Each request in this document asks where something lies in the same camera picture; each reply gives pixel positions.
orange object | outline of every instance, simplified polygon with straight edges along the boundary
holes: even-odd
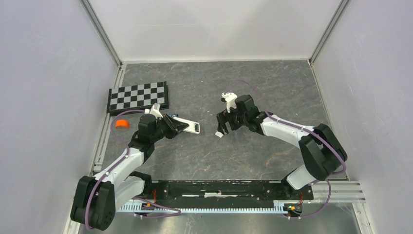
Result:
[[[129,121],[125,120],[125,119],[120,119],[116,121],[115,124],[115,128],[116,129],[125,129],[125,128],[129,128]]]

white wall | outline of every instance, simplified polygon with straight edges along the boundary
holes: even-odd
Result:
[[[412,233],[412,1],[349,3],[315,63],[377,233]]]
[[[124,61],[308,59],[340,0],[91,0]]]
[[[3,0],[0,55],[0,233],[62,233],[116,66],[78,0]]]

checkerboard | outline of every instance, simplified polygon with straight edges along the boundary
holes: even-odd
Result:
[[[150,109],[155,103],[161,109],[169,108],[166,81],[110,89],[107,113],[115,116],[123,111]]]

purple cable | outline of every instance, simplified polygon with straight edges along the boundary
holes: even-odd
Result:
[[[323,206],[318,211],[316,211],[314,213],[306,214],[306,215],[300,216],[300,217],[290,217],[291,219],[309,218],[311,216],[317,215],[318,213],[320,213],[321,211],[323,211],[327,207],[328,201],[330,201],[330,197],[331,197],[331,184],[328,180],[325,180],[325,182],[327,182],[327,184],[328,184],[328,196],[327,196],[327,200],[325,201]]]
[[[115,124],[116,120],[117,120],[119,117],[121,117],[122,115],[124,115],[124,114],[127,114],[127,113],[141,113],[141,112],[145,112],[145,111],[142,111],[142,110],[124,111],[124,112],[118,114],[118,115],[112,120],[112,123],[111,123],[111,134],[112,134],[118,141],[120,141],[120,142],[122,142],[124,145],[126,145],[126,154],[125,154],[125,156],[123,156],[119,161],[117,161],[113,166],[111,166],[111,167],[108,169],[108,171],[107,171],[108,173],[110,173],[111,171],[113,171],[113,169],[115,169],[115,167],[117,167],[121,162],[123,162],[123,160],[126,159],[126,155],[129,155],[129,151],[130,151],[129,145],[128,145],[124,140],[122,140],[120,137],[118,137],[118,135],[116,135],[116,133],[114,132],[113,125]],[[97,187],[99,186],[100,182],[102,182],[102,180],[103,180],[105,177],[106,177],[106,174],[103,174],[102,177],[101,177],[101,178],[96,182],[96,184],[93,186],[92,192],[91,192],[91,194],[89,195],[88,203],[86,204],[85,227],[86,227],[86,229],[87,229],[88,231],[93,230],[93,228],[91,228],[91,227],[89,226],[89,209],[90,209],[90,205],[91,205],[91,203],[92,203],[93,195],[95,194],[96,189],[97,189]]]
[[[257,96],[259,97],[262,108],[263,108],[264,110],[266,110],[266,106],[264,105],[263,99],[262,99],[262,97],[261,97],[261,93],[258,91],[258,89],[257,89],[254,85],[252,85],[250,82],[248,82],[248,81],[246,81],[246,80],[243,80],[243,79],[236,79],[236,80],[234,80],[234,81],[244,82],[244,83],[246,83],[247,85],[249,85],[249,86],[254,90],[255,94],[257,94]],[[232,87],[232,84],[233,84],[233,83],[234,83],[234,82],[232,82],[232,83],[226,88],[226,90],[224,91],[224,93],[227,93],[227,92],[228,92],[228,89],[229,89],[230,87]],[[296,129],[298,129],[298,130],[303,130],[303,131],[305,131],[306,133],[309,133],[309,134],[311,134],[312,136],[314,136],[315,138],[317,138],[319,141],[321,141],[321,142],[334,154],[334,156],[336,156],[336,158],[339,160],[339,162],[340,162],[341,165],[343,166],[343,169],[342,169],[341,171],[334,172],[333,174],[339,174],[339,173],[343,173],[343,172],[346,171],[347,167],[346,167],[346,164],[344,163],[344,160],[340,157],[340,155],[338,155],[337,151],[335,151],[334,148],[331,147],[331,145],[330,145],[329,143],[327,143],[322,137],[320,137],[319,135],[315,134],[313,131],[311,131],[311,130],[309,130],[309,129],[302,128],[302,127],[300,127],[300,126],[298,126],[298,125],[296,125],[296,124],[294,124],[294,123],[289,123],[289,122],[283,121],[282,119],[276,119],[276,118],[272,117],[267,111],[264,111],[264,112],[265,112],[265,114],[266,114],[271,120],[276,121],[276,122],[278,122],[278,123],[282,123],[282,124],[284,124],[284,125],[287,125],[287,126],[290,126],[290,127],[293,127],[293,128],[296,128]]]
[[[138,196],[134,197],[134,199],[141,200],[141,201],[143,201],[143,202],[145,202],[145,203],[151,204],[152,206],[156,206],[156,207],[159,207],[159,208],[162,208],[162,209],[166,209],[166,210],[170,210],[170,211],[176,211],[175,213],[172,213],[172,214],[163,214],[163,215],[158,215],[158,216],[142,216],[142,218],[165,218],[165,217],[172,217],[172,216],[177,216],[177,215],[179,215],[179,214],[182,212],[181,210],[178,210],[178,209],[175,209],[175,208],[158,205],[158,204],[156,204],[156,203],[150,202],[150,201],[148,201],[148,200],[146,200],[146,199],[143,199],[143,198],[141,198],[141,197],[138,197]]]

